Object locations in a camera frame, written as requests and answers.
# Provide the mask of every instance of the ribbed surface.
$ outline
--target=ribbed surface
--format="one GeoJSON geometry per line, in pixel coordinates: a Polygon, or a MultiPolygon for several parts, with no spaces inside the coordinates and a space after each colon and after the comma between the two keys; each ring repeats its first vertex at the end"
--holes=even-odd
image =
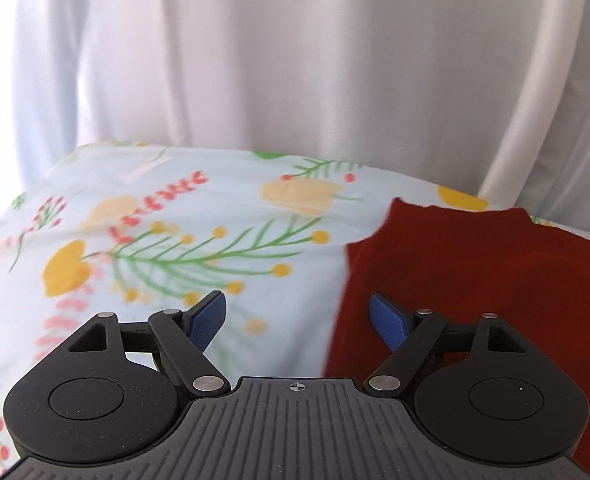
{"type": "Polygon", "coordinates": [[[349,380],[244,379],[233,394],[197,400],[178,430],[121,464],[80,469],[28,459],[22,480],[587,480],[572,462],[501,469],[431,443],[396,400],[349,380]],[[290,388],[299,382],[304,388],[290,388]]]}

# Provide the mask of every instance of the white curtain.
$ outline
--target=white curtain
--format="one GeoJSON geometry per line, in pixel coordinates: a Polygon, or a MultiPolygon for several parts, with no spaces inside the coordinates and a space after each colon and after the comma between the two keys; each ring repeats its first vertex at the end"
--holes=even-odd
{"type": "Polygon", "coordinates": [[[0,202],[98,139],[351,159],[590,230],[590,0],[0,0],[0,202]]]}

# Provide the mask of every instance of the white crosshair mark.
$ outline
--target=white crosshair mark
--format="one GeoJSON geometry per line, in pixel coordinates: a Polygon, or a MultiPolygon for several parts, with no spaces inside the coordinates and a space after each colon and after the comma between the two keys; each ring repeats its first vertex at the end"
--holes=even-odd
{"type": "Polygon", "coordinates": [[[293,383],[290,386],[287,386],[287,388],[293,390],[295,393],[300,393],[303,392],[305,388],[308,388],[308,386],[304,386],[302,383],[293,383]]]}

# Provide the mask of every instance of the silver screw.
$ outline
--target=silver screw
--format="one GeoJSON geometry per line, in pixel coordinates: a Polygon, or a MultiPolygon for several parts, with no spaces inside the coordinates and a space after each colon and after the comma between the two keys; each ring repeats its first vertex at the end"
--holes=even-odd
{"type": "Polygon", "coordinates": [[[224,386],[224,381],[214,375],[203,375],[193,381],[193,387],[201,392],[214,392],[224,386]]]}
{"type": "Polygon", "coordinates": [[[371,385],[371,388],[375,388],[380,392],[390,392],[398,389],[402,383],[392,375],[376,375],[369,381],[369,384],[371,385]]]}

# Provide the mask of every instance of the bedsheet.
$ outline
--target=bedsheet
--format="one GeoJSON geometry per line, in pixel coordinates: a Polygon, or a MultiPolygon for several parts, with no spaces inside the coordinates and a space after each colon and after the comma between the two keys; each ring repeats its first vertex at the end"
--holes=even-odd
{"type": "Polygon", "coordinates": [[[0,217],[0,473],[17,459],[6,394],[97,312],[146,320],[223,290],[227,320],[206,355],[231,383],[318,376],[347,276],[344,245],[372,234],[396,196],[498,209],[341,160],[117,141],[71,153],[0,217]]]}

